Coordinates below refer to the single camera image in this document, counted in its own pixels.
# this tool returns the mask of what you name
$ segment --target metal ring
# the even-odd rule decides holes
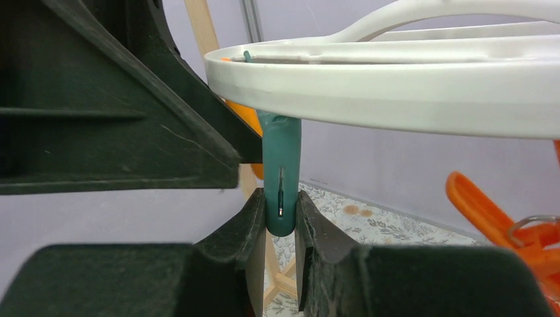
[[[521,219],[520,221],[516,222],[515,224],[513,224],[513,226],[511,226],[508,231],[507,231],[507,235],[508,238],[511,240],[511,242],[513,242],[514,244],[517,245],[517,247],[521,248],[523,246],[525,246],[525,243],[523,243],[523,241],[517,239],[513,234],[521,229],[522,227],[533,223],[535,221],[540,221],[540,222],[544,222],[544,223],[560,223],[560,217],[559,216],[552,216],[552,215],[537,215],[537,216],[530,216],[530,217],[526,217],[524,219]]]

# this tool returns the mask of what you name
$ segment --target speckled floor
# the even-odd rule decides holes
[[[440,229],[403,215],[385,211],[337,194],[301,184],[322,214],[362,244],[479,244],[471,238]],[[295,252],[293,234],[273,238],[276,256],[283,269]],[[265,273],[265,289],[268,287]],[[303,316],[297,300],[280,294],[265,309],[265,317]]]

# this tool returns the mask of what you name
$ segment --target wooden stand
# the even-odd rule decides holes
[[[200,51],[200,56],[217,50],[219,48],[218,39],[214,30],[214,24],[208,9],[206,0],[185,0],[185,5],[189,14],[189,19],[196,38],[196,43]],[[257,188],[257,180],[251,166],[249,164],[241,164],[239,166],[240,187],[248,199]],[[279,293],[284,293],[294,299],[297,299],[297,284],[291,277],[296,273],[296,259],[293,258],[284,268],[280,270],[278,258],[272,235],[267,232],[266,236],[266,254],[265,266],[268,272],[270,286],[264,291],[263,308],[266,309],[270,302],[276,298]]]

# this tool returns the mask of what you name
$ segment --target white wall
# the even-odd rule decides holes
[[[183,0],[163,0],[182,57],[203,75]],[[237,0],[210,0],[221,45],[246,43]],[[0,298],[20,265],[56,243],[197,242],[237,214],[240,190],[139,190],[0,196]]]
[[[327,35],[390,0],[258,0],[264,40]],[[445,17],[401,29],[517,22],[496,16]],[[513,218],[558,214],[560,168],[551,141],[424,135],[303,126],[301,178],[312,184],[477,234],[448,202],[447,175],[469,176]]]

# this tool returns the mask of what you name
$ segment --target teal handle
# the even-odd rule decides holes
[[[296,225],[301,119],[268,113],[259,113],[259,119],[263,127],[266,227],[275,236],[287,236]]]

